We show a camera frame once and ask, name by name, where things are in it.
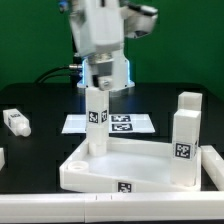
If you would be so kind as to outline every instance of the black table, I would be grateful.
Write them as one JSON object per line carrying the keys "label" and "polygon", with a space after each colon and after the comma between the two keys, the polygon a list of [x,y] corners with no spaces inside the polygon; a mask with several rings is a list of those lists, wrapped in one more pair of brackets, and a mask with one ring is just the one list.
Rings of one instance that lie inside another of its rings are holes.
{"label": "black table", "polygon": [[[137,84],[132,95],[111,98],[110,113],[148,113],[156,130],[111,136],[171,142],[173,115],[183,91],[203,94],[199,145],[213,145],[223,155],[224,102],[196,84]],[[14,136],[0,116],[0,147],[6,159],[0,194],[67,193],[60,188],[59,167],[85,134],[63,135],[61,131],[68,114],[85,113],[85,97],[69,84],[13,84],[0,91],[0,111],[12,108],[30,120],[32,134]],[[204,170],[202,190],[217,190]]]}

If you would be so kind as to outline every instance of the white rectangular block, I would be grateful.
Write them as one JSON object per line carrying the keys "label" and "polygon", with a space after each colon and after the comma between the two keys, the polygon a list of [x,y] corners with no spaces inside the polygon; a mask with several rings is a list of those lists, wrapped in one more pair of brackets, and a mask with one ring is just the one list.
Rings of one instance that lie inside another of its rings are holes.
{"label": "white rectangular block", "polygon": [[201,93],[192,93],[192,92],[183,92],[179,95],[178,98],[178,110],[196,110],[201,111],[202,104],[202,94]]}
{"label": "white rectangular block", "polygon": [[111,194],[105,200],[97,194],[86,201],[85,221],[219,220],[223,198],[222,192]]}
{"label": "white rectangular block", "polygon": [[3,110],[5,124],[15,136],[28,137],[31,134],[29,120],[17,109]]}
{"label": "white rectangular block", "polygon": [[181,109],[174,115],[171,159],[171,182],[174,184],[195,185],[200,120],[200,111]]}
{"label": "white rectangular block", "polygon": [[215,186],[224,191],[224,161],[212,146],[202,146],[202,165]]}
{"label": "white rectangular block", "polygon": [[109,91],[86,89],[86,136],[93,156],[106,153],[109,138]]}
{"label": "white rectangular block", "polygon": [[0,170],[4,165],[5,165],[4,151],[2,148],[0,148]]}
{"label": "white rectangular block", "polygon": [[85,222],[84,194],[0,195],[0,223]]}
{"label": "white rectangular block", "polygon": [[201,112],[180,109],[174,115],[173,141],[195,145],[199,139]]}

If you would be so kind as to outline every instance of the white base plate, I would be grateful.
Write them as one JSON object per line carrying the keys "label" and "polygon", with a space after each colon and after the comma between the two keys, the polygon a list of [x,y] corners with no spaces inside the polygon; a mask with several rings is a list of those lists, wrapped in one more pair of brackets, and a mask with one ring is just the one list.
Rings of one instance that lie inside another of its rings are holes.
{"label": "white base plate", "polygon": [[[61,187],[88,193],[200,191],[201,150],[197,150],[197,178],[193,187],[170,182],[172,144],[109,138],[108,152],[89,154],[85,140],[60,167]],[[84,163],[72,168],[69,164]]]}
{"label": "white base plate", "polygon": [[[148,114],[109,115],[110,133],[154,133]],[[68,115],[62,134],[86,133],[86,115]]]}

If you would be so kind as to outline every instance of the cable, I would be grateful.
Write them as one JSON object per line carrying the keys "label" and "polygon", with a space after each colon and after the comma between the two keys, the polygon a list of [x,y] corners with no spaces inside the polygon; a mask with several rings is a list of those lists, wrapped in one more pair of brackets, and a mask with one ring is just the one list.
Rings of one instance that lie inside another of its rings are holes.
{"label": "cable", "polygon": [[74,73],[68,73],[68,74],[55,74],[55,75],[49,75],[41,80],[40,83],[44,83],[47,79],[51,79],[54,77],[62,77],[62,76],[69,76],[69,77],[76,77],[81,80],[82,76],[80,74],[74,74]]}
{"label": "cable", "polygon": [[57,72],[57,71],[61,71],[61,70],[67,70],[69,69],[69,66],[63,66],[63,67],[58,67],[58,68],[53,68],[47,72],[45,72],[44,74],[42,74],[40,77],[38,77],[34,83],[39,83],[41,79],[44,79],[46,76],[48,76],[51,73]]}

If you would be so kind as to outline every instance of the green wall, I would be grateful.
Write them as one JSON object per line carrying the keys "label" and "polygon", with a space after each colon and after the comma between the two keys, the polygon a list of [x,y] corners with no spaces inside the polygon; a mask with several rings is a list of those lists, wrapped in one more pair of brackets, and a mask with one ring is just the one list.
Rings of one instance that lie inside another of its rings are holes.
{"label": "green wall", "polygon": [[[224,0],[133,0],[159,9],[152,35],[127,40],[136,82],[200,83],[224,99]],[[0,1],[0,88],[72,62],[56,0]]]}

